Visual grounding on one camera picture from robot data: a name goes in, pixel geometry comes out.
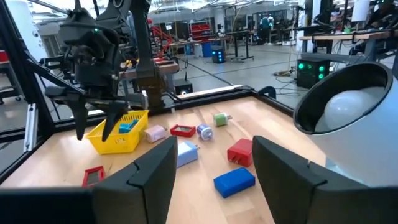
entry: gray floor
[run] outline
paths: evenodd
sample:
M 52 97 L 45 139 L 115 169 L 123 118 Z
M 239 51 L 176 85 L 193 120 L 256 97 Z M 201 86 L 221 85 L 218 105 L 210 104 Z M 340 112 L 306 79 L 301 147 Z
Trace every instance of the gray floor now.
M 341 50 L 347 53 L 348 48 Z M 245 54 L 245 48 L 239 48 L 239 54 Z M 292 108 L 295 108 L 306 90 L 297 88 L 291 83 L 294 77 L 273 76 L 274 72 L 288 70 L 296 64 L 299 55 L 295 53 L 295 47 L 289 46 L 250 46 L 249 55 L 254 56 L 254 60 L 248 59 L 244 63 L 226 62 L 222 64 L 211 63 L 209 58 L 193 58 L 188 59 L 187 74 L 188 79 L 193 83 L 194 91 L 209 90 L 229 86 L 230 84 L 248 85 L 256 90 L 265 86 L 273 86 L 277 89 L 277 100 Z M 393 58 L 383 61 L 387 66 L 392 66 Z M 175 74 L 175 78 L 183 78 L 185 71 Z M 7 79 L 0 77 L 0 87 L 7 85 Z M 12 128 L 20 128 L 25 126 L 27 104 L 25 101 L 16 101 L 14 98 L 4 99 L 5 104 L 0 106 L 0 131 Z M 61 119 L 70 118 L 72 112 L 63 105 L 58 105 L 57 109 L 53 107 L 50 100 L 47 100 L 54 120 L 58 120 L 57 113 Z M 16 158 L 22 154 L 23 141 L 11 144 L 0 144 L 0 173 L 9 166 Z

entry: red cube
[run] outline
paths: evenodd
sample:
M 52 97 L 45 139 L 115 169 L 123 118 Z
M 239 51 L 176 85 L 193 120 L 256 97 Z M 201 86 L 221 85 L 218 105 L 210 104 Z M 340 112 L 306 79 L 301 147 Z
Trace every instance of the red cube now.
M 227 158 L 230 162 L 249 167 L 253 163 L 252 158 L 253 142 L 248 139 L 240 139 L 227 150 Z

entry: blue block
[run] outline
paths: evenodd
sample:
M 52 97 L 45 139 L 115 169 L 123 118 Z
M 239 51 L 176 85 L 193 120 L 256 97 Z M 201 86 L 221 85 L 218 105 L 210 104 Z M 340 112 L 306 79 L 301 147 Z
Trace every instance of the blue block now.
M 135 119 L 129 124 L 120 124 L 119 134 L 129 133 L 131 131 L 131 129 L 134 127 L 134 125 L 137 124 L 137 122 L 138 122 L 138 120 Z
M 185 141 L 178 145 L 177 167 L 198 159 L 198 146 Z
M 214 179 L 214 186 L 223 198 L 227 198 L 255 184 L 256 178 L 243 167 Z

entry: yellow basket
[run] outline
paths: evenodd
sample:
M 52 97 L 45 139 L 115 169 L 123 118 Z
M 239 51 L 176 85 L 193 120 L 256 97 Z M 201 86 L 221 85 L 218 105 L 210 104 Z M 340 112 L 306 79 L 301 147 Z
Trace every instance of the yellow basket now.
M 129 133 L 119 134 L 121 123 L 131 123 L 138 120 L 137 124 Z M 131 111 L 124 115 L 114 126 L 108 139 L 102 141 L 102 132 L 104 130 L 105 121 L 97 125 L 90 133 L 86 134 L 86 138 L 90 140 L 95 150 L 100 154 L 125 153 L 132 152 L 136 149 L 139 141 L 144 136 L 144 131 L 148 127 L 148 111 Z

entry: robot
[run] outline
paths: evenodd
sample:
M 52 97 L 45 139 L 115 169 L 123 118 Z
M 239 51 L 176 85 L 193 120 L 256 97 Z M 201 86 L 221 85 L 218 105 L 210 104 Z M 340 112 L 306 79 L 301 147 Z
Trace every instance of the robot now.
M 149 8 L 148 0 L 109 0 L 106 10 L 94 19 L 81 7 L 79 0 L 75 0 L 74 10 L 68 11 L 67 18 L 60 25 L 59 34 L 67 46 L 65 58 L 72 55 L 75 81 L 80 88 L 73 85 L 50 86 L 45 95 L 72 110 L 79 140 L 84 135 L 89 105 L 107 114 L 103 141 L 129 108 L 156 110 L 164 107 L 162 95 L 168 88 L 165 77 L 152 58 L 147 25 Z M 129 11 L 134 19 L 135 33 L 140 34 L 136 36 L 140 58 L 136 82 L 141 93 L 118 96 L 121 47 L 131 35 L 126 22 Z

